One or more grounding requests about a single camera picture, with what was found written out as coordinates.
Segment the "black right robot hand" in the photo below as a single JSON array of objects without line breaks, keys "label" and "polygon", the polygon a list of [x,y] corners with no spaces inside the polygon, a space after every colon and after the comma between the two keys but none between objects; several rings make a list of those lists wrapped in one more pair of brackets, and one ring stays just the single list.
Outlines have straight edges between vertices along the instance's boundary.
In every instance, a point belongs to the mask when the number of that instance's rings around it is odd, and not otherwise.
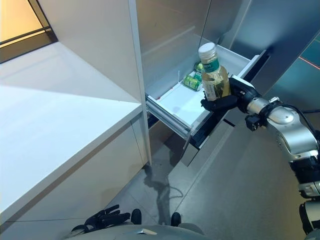
[{"label": "black right robot hand", "polygon": [[200,101],[201,106],[209,112],[218,113],[234,108],[238,108],[241,112],[247,113],[247,107],[254,98],[261,95],[255,87],[242,78],[233,75],[229,78],[230,95],[209,101],[205,96]]}]

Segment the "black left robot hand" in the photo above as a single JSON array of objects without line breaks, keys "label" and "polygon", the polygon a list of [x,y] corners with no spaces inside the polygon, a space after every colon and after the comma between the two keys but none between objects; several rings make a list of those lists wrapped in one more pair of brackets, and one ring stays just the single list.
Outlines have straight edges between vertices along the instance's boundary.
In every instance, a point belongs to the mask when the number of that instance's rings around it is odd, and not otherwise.
[{"label": "black left robot hand", "polygon": [[109,226],[119,225],[129,220],[131,214],[129,212],[121,213],[120,205],[116,204],[109,208],[105,208],[89,217],[84,224],[75,226],[71,233],[90,233],[105,229]]}]

